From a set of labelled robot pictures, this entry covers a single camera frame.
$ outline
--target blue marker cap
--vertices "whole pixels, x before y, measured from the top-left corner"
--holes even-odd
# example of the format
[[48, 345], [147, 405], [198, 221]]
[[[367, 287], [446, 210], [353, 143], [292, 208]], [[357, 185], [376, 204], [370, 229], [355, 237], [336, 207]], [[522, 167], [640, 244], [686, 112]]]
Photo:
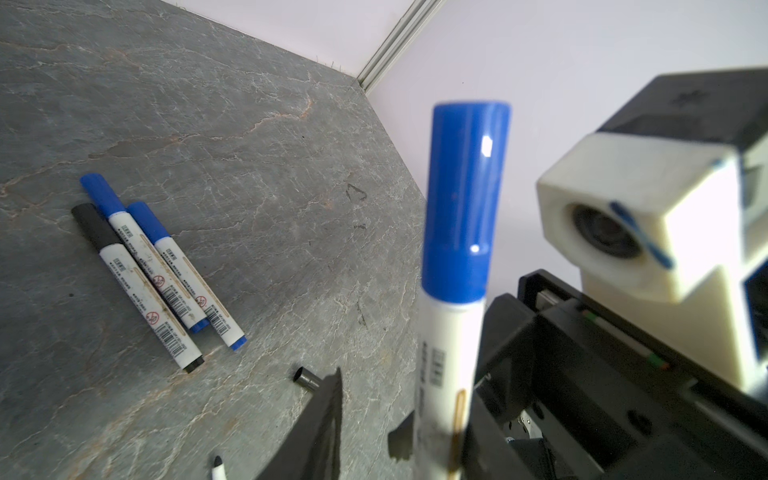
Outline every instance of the blue marker cap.
[[80, 177], [80, 183], [106, 218], [118, 212], [125, 212], [123, 203], [100, 174], [83, 175]]
[[510, 116], [501, 102], [435, 107], [422, 288], [437, 300], [485, 296]]
[[243, 346], [243, 344], [244, 344], [245, 342], [247, 342], [247, 341], [248, 341], [248, 339], [247, 339], [247, 338], [245, 338], [245, 335], [243, 335], [243, 336], [241, 336], [239, 339], [237, 339], [237, 341], [236, 341], [235, 343], [233, 343], [232, 345], [230, 345], [230, 348], [231, 348], [231, 349], [232, 349], [232, 351], [234, 352], [235, 350], [237, 350], [237, 349], [239, 349], [241, 346]]
[[128, 205], [128, 213], [136, 220], [139, 227], [147, 234], [147, 238], [152, 244], [165, 237], [170, 237], [168, 230], [165, 230], [163, 224], [154, 216], [149, 205], [144, 202], [135, 202]]
[[208, 318], [202, 319], [200, 322], [195, 323], [190, 327], [190, 333], [197, 333], [200, 332], [205, 327], [209, 326], [210, 322], [208, 321]]

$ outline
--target blue marker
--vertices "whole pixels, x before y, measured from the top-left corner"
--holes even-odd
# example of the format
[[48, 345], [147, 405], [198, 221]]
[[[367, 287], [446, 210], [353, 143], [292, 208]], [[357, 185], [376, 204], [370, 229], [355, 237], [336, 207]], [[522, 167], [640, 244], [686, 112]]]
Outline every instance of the blue marker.
[[416, 355], [413, 478], [458, 478], [485, 313], [511, 109], [441, 104], [432, 118]]
[[192, 294], [194, 299], [203, 308], [211, 325], [214, 326], [216, 333], [219, 334], [224, 343], [232, 350], [239, 349], [246, 338], [243, 330], [235, 322], [234, 318], [227, 312], [224, 305], [214, 295], [203, 277], [197, 272], [192, 262], [189, 261], [181, 248], [176, 244], [176, 240], [170, 237], [168, 230], [165, 230], [163, 224], [154, 216], [152, 210], [144, 202], [136, 202], [128, 205], [128, 213], [136, 220], [139, 227], [146, 232], [149, 241], [152, 242], [157, 252], [163, 257], [163, 260], [176, 273], [187, 291]]
[[134, 256], [144, 273], [157, 287], [168, 306], [176, 313], [190, 332], [196, 333], [208, 326], [203, 309], [187, 292], [181, 281], [171, 271], [136, 220], [125, 211], [122, 202], [100, 174], [87, 174], [80, 183], [88, 192], [96, 207], [118, 233], [128, 251]]

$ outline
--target camera lens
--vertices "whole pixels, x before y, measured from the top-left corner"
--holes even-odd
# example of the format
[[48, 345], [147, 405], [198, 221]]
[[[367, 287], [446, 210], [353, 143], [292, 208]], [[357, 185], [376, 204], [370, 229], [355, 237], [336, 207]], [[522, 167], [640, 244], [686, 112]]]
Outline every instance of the camera lens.
[[635, 258], [640, 255], [640, 246], [627, 229], [599, 210], [577, 205], [573, 222], [581, 236], [603, 253], [617, 258]]

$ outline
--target screw hole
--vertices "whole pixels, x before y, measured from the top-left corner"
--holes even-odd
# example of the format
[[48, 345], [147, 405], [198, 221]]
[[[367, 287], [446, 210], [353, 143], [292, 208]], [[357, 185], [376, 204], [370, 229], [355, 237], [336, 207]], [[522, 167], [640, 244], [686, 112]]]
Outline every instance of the screw hole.
[[654, 424], [642, 413], [638, 413], [637, 410], [630, 410], [627, 412], [627, 418], [629, 423], [632, 424], [640, 433], [645, 436], [649, 436], [653, 433]]
[[536, 416], [539, 418], [539, 420], [543, 420], [544, 419], [544, 412], [541, 410], [541, 407], [538, 406], [537, 403], [534, 403], [533, 405], [531, 405], [531, 408], [533, 409], [533, 413], [536, 414]]

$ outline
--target black marker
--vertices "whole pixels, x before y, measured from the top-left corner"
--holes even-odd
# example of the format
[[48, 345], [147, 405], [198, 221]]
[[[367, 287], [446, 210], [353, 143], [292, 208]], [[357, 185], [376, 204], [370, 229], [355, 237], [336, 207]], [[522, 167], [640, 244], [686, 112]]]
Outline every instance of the black marker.
[[202, 353], [149, 283], [96, 206], [77, 205], [72, 209], [72, 215], [179, 367], [191, 373], [201, 365]]

